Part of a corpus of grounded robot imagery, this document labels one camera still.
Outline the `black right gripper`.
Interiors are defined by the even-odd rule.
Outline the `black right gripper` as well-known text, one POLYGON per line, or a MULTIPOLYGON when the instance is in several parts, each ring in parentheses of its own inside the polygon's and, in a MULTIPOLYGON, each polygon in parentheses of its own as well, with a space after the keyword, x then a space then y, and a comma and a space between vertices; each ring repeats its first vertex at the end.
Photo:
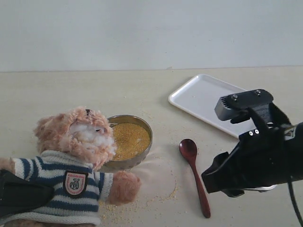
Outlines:
POLYGON ((270 128, 239 136, 231 153, 216 155, 201 177, 208 193, 238 197, 303 178, 303 127, 270 128))

